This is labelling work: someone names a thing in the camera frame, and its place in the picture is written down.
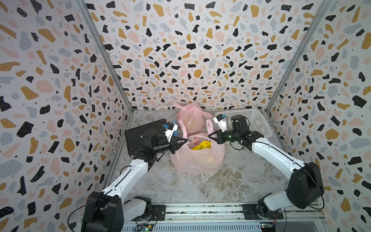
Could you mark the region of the yellow banana bunch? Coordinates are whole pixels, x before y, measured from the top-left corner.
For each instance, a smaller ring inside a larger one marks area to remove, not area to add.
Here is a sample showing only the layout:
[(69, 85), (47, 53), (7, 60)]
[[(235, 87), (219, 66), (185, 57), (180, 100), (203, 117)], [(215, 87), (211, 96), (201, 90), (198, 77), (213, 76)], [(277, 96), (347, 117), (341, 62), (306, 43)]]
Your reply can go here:
[(211, 142), (210, 141), (203, 141), (199, 145), (192, 148), (192, 150), (203, 150), (203, 149), (210, 149)]

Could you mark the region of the pink plastic bag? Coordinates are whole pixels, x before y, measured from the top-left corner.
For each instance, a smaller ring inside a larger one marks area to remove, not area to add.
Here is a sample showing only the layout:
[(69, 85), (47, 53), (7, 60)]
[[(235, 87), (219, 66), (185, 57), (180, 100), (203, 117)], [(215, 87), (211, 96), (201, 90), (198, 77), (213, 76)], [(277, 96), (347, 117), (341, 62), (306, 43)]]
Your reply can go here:
[(202, 132), (205, 120), (212, 118), (212, 115), (203, 111), (197, 103), (180, 105), (174, 102), (172, 106), (180, 110), (177, 113), (177, 123), (182, 120), (187, 134)]
[[(187, 143), (175, 151), (170, 156), (170, 160), (175, 168), (186, 174), (207, 174), (220, 170), (224, 163), (225, 145), (208, 138), (208, 135), (214, 132), (214, 126), (211, 120), (206, 121), (207, 132), (188, 135), (182, 120), (179, 121), (183, 132), (183, 138), (187, 138)], [(192, 150), (203, 141), (210, 141), (211, 148), (203, 150)]]

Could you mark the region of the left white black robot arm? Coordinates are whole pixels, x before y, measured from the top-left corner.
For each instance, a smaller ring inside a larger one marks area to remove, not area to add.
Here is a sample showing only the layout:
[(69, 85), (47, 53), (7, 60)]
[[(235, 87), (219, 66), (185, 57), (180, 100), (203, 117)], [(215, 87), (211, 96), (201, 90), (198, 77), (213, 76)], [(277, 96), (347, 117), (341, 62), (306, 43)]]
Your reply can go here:
[(151, 220), (151, 199), (136, 196), (127, 200), (138, 181), (160, 160), (158, 154), (172, 154), (188, 142), (174, 135), (174, 129), (164, 131), (146, 129), (133, 150), (133, 159), (125, 171), (101, 192), (93, 192), (87, 199), (82, 220), (83, 232), (120, 232), (125, 224), (135, 220)]

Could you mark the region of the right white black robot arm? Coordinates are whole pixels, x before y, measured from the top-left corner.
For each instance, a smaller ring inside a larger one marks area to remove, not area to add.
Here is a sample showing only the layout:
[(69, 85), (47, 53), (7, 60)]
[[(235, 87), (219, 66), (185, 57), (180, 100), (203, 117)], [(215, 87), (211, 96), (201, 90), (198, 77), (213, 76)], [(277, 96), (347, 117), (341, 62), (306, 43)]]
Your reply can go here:
[(231, 117), (232, 127), (228, 127), (226, 116), (219, 114), (214, 118), (219, 130), (209, 133), (208, 137), (218, 144), (237, 142), (274, 165), (289, 180), (285, 190), (270, 193), (259, 199), (256, 211), (267, 218), (274, 211), (295, 206), (305, 209), (319, 198), (323, 198), (324, 186), (319, 166), (314, 162), (306, 163), (277, 146), (273, 145), (258, 131), (252, 131), (247, 117)]

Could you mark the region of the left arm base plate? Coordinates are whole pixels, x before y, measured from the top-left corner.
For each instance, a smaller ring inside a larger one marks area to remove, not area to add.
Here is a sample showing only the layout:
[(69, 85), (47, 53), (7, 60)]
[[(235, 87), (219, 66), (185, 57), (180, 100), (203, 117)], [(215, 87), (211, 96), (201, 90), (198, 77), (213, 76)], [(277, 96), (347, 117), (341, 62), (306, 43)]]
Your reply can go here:
[(124, 222), (130, 221), (164, 221), (166, 205), (130, 206), (124, 212)]

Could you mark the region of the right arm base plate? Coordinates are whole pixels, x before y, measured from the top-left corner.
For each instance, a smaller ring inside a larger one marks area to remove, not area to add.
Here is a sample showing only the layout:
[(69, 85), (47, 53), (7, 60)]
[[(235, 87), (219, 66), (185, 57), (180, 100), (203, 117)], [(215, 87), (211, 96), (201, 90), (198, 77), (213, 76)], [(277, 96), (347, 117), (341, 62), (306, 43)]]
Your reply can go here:
[(245, 220), (284, 219), (282, 210), (270, 211), (262, 204), (243, 204), (242, 212)]

